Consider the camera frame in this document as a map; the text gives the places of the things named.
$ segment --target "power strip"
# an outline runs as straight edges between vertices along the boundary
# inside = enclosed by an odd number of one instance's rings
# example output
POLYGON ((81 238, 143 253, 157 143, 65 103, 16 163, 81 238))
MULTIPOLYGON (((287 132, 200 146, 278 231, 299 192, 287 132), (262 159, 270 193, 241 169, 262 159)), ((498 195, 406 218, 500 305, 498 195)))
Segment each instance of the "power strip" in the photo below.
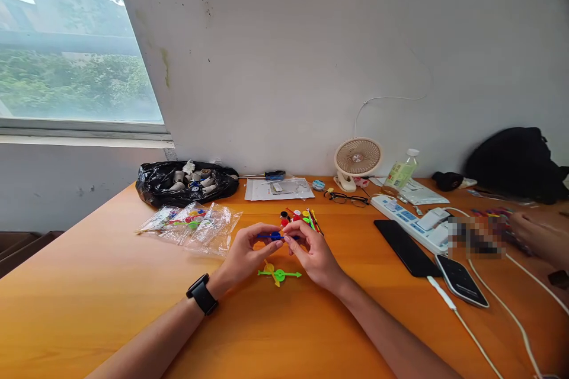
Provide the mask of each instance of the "power strip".
POLYGON ((429 236, 433 233, 434 230, 425 231, 423 228, 417 225, 419 218, 404 207, 400 206, 399 203, 395 206, 395 210, 391 211, 386 207, 390 201, 391 198, 388 198, 384 195, 378 195, 372 198, 371 203, 376 209, 386 215, 389 219, 392 219, 401 225, 401 227, 411 237, 425 246, 429 252, 434 253, 435 255, 448 255, 448 243, 442 243, 441 245, 434 244, 431 240, 429 240, 429 236))

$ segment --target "window sill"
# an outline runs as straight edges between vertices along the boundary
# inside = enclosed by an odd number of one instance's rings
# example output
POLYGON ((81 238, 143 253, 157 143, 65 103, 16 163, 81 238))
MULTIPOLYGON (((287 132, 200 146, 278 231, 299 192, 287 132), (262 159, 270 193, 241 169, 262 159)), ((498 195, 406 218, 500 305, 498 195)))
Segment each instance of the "window sill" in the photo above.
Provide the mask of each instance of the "window sill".
POLYGON ((173 149, 171 140, 121 139, 119 137, 68 137, 68 136, 23 136, 0 135, 0 144, 96 146, 126 148, 173 149))

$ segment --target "window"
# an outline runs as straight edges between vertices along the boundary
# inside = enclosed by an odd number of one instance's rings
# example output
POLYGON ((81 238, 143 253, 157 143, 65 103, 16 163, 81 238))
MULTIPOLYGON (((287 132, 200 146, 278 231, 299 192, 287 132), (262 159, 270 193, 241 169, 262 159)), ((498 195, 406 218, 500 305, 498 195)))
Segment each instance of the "window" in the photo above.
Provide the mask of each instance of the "window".
POLYGON ((0 0, 0 24, 1 127, 165 133, 123 0, 0 0))

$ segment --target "fan grille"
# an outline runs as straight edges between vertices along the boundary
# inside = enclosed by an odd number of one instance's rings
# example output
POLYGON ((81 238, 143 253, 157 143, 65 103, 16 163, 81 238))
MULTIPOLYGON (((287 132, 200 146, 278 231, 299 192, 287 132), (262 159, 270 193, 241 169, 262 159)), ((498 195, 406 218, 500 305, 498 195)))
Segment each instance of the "fan grille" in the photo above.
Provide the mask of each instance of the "fan grille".
POLYGON ((338 149, 336 161, 344 173, 359 175, 374 170, 380 156, 379 147, 374 142, 356 139, 346 142, 338 149))

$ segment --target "paper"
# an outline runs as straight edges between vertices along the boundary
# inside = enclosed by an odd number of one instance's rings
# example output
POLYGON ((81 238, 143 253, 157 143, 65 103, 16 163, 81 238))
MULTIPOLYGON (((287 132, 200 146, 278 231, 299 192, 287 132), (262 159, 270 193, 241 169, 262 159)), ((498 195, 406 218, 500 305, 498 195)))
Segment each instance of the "paper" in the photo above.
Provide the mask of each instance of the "paper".
POLYGON ((247 189, 245 199, 247 201, 261 200, 292 200, 294 198, 314 198, 312 188, 304 178, 294 178, 298 183, 296 192, 288 194, 273 194, 271 192, 271 182, 264 179, 247 179, 247 189))
MULTIPOLYGON (((369 178, 375 185, 381 187, 386 180, 383 178, 369 178)), ((422 204, 446 204, 450 203, 448 199, 436 192, 428 189, 424 185, 419 184, 415 179, 409 179, 409 182, 403 187, 399 192, 399 195, 405 198, 412 205, 422 205, 422 204)))

